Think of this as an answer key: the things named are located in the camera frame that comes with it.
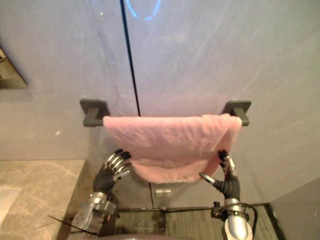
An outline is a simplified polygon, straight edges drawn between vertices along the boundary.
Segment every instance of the marble countertop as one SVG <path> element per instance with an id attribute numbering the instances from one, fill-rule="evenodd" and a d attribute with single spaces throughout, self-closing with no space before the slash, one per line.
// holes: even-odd
<path id="1" fill-rule="evenodd" d="M 55 240 L 85 160 L 0 161 L 0 187 L 21 188 L 2 222 L 1 240 Z"/>

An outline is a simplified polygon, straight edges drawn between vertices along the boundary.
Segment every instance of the black robotic glove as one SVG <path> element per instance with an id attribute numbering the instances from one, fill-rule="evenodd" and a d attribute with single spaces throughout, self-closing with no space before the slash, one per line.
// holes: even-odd
<path id="1" fill-rule="evenodd" d="M 118 149 L 111 154 L 95 176 L 93 191 L 108 195 L 116 181 L 130 173 L 128 167 L 131 163 L 126 161 L 129 158 L 131 158 L 130 153 L 122 149 Z"/>
<path id="2" fill-rule="evenodd" d="M 225 199 L 240 200 L 240 183 L 236 176 L 234 162 L 227 151 L 222 150 L 219 151 L 218 154 L 221 159 L 220 166 L 224 172 L 224 181 L 215 180 L 204 172 L 200 172 L 199 175 L 219 190 Z"/>

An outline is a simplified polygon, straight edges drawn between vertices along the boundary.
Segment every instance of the gray bracket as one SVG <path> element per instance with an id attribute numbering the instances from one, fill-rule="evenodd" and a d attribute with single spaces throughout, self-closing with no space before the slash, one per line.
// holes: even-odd
<path id="1" fill-rule="evenodd" d="M 224 107 L 223 113 L 241 118 L 242 126 L 248 126 L 250 121 L 246 113 L 251 105 L 249 100 L 228 101 Z"/>
<path id="2" fill-rule="evenodd" d="M 104 100 L 81 99 L 80 105 L 85 114 L 83 120 L 85 127 L 103 126 L 102 118 L 110 115 L 107 102 Z"/>

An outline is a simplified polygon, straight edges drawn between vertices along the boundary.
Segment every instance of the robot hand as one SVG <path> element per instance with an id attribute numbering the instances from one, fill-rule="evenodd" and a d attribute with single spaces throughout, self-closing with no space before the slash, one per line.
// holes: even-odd
<path id="1" fill-rule="evenodd" d="M 199 173 L 204 180 L 224 195 L 225 207 L 220 208 L 219 202 L 215 202 L 211 216 L 225 221 L 224 231 L 228 240 L 252 240 L 258 215 L 254 209 L 255 223 L 252 231 L 247 222 L 249 216 L 246 214 L 246 208 L 243 208 L 243 206 L 252 206 L 240 202 L 240 183 L 236 175 L 235 164 L 227 151 L 222 150 L 218 154 L 221 160 L 220 166 L 224 172 L 224 181 L 215 180 L 204 172 Z"/>
<path id="2" fill-rule="evenodd" d="M 122 149 L 118 149 L 111 154 L 95 176 L 93 191 L 108 195 L 116 181 L 130 173 L 128 167 L 131 163 L 126 161 L 129 158 L 131 158 L 130 153 Z"/>
<path id="3" fill-rule="evenodd" d="M 240 183 L 236 176 L 235 164 L 225 150 L 219 151 L 218 154 L 221 159 L 220 166 L 224 172 L 224 181 L 215 180 L 204 172 L 200 172 L 199 175 L 219 190 L 225 199 L 240 200 Z"/>
<path id="4" fill-rule="evenodd" d="M 71 223 L 68 240 L 97 239 L 104 223 L 117 212 L 111 190 L 115 183 L 130 173 L 130 153 L 119 149 L 103 163 L 93 181 L 93 193 L 84 202 Z"/>

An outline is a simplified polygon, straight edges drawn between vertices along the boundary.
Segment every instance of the black vertical line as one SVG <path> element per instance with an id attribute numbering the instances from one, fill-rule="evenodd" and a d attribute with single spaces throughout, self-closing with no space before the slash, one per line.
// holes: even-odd
<path id="1" fill-rule="evenodd" d="M 125 9 L 124 0 L 120 0 L 120 5 L 121 5 L 121 14 L 122 14 L 122 21 L 123 21 L 126 49 L 128 51 L 130 70 L 131 70 L 131 77 L 132 77 L 132 82 L 133 82 L 135 102 L 136 102 L 136 107 L 138 109 L 138 115 L 140 117 L 141 115 L 140 115 L 139 99 L 138 99 L 138 92 L 137 92 L 136 79 L 135 79 L 134 63 L 132 61 L 132 54 L 131 54 L 131 47 L 130 47 L 128 24 L 127 24 L 126 9 Z"/>
<path id="2" fill-rule="evenodd" d="M 274 215 L 274 210 L 273 210 L 271 204 L 270 203 L 265 204 L 264 209 L 269 217 L 269 220 L 272 224 L 272 227 L 275 231 L 275 234 L 276 234 L 278 240 L 286 240 L 286 236 L 285 236 L 284 232 L 282 231 L 277 218 Z"/>
<path id="3" fill-rule="evenodd" d="M 152 188 L 151 188 L 151 183 L 149 182 L 149 189 L 150 189 L 150 196 L 151 196 L 151 203 L 152 203 L 152 208 L 154 209 L 154 198 L 152 197 Z"/>

